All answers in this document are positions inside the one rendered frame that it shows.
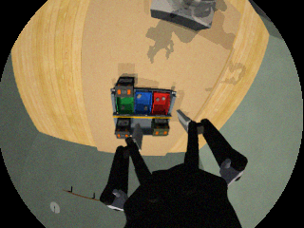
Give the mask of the blue bin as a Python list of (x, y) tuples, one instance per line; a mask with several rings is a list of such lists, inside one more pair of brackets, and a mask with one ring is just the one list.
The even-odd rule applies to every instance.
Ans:
[[(141, 93), (141, 98), (137, 98), (136, 93)], [(147, 110), (144, 110), (144, 106), (147, 105)], [(152, 105), (152, 91), (148, 90), (136, 90), (135, 92), (135, 114), (149, 114), (151, 112)]]

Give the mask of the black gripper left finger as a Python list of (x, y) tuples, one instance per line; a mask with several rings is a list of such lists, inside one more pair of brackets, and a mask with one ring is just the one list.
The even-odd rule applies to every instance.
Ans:
[(143, 131), (139, 123), (135, 124), (132, 136), (126, 138), (125, 142), (127, 146), (120, 145), (116, 149), (107, 185), (100, 196), (100, 201), (115, 211), (123, 211), (124, 203), (128, 199), (130, 156), (145, 198), (154, 203), (162, 199), (162, 191), (154, 181), (140, 154)]

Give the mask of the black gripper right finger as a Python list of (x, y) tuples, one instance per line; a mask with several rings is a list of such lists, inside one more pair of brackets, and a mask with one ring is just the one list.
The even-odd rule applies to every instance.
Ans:
[(220, 168), (219, 173), (226, 180), (227, 186), (233, 181), (238, 181), (247, 165), (247, 158), (232, 148), (208, 119), (202, 119), (200, 123), (196, 123), (179, 109), (176, 111), (180, 124), (188, 134), (187, 149), (180, 175), (180, 191), (188, 196), (197, 189), (200, 160), (199, 134), (202, 134), (209, 145)]

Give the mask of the dark grey metal shelf rack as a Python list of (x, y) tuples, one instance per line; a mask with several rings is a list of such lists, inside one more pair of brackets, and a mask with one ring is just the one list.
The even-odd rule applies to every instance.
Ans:
[[(150, 115), (149, 114), (134, 114), (135, 111), (135, 92), (136, 90), (153, 90), (153, 91), (166, 91), (170, 93), (170, 106), (168, 108), (167, 115)], [(112, 91), (112, 92), (111, 92)], [(153, 91), (152, 91), (152, 97), (153, 97)], [(116, 104), (116, 93), (115, 93), (115, 87), (110, 89), (111, 92), (111, 102), (112, 102), (112, 108), (113, 108), (113, 115), (112, 116), (134, 116), (134, 117), (172, 117), (171, 112), (176, 100), (177, 92), (169, 89), (158, 89), (158, 88), (143, 88), (143, 87), (134, 87), (134, 104), (133, 104), (133, 114), (117, 114), (117, 104)], [(172, 97), (172, 99), (171, 99)], [(152, 118), (131, 118), (131, 133), (132, 135), (135, 124), (140, 124), (143, 135), (144, 136), (152, 136), (152, 130), (151, 130), (151, 123)]]

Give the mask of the red open bin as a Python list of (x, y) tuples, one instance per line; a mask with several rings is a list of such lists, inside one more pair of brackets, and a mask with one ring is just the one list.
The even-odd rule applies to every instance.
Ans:
[[(162, 94), (162, 95), (161, 95)], [(165, 97), (165, 100), (162, 100)], [(156, 98), (160, 100), (157, 102)], [(153, 91), (151, 115), (166, 115), (170, 105), (170, 93), (164, 91)]]

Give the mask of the green open bin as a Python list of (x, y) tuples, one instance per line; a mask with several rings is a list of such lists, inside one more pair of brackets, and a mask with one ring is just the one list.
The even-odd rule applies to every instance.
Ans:
[[(133, 114), (133, 98), (122, 98), (117, 97), (117, 111), (119, 110), (120, 104), (120, 114)], [(125, 105), (124, 110), (122, 110), (122, 105)]]

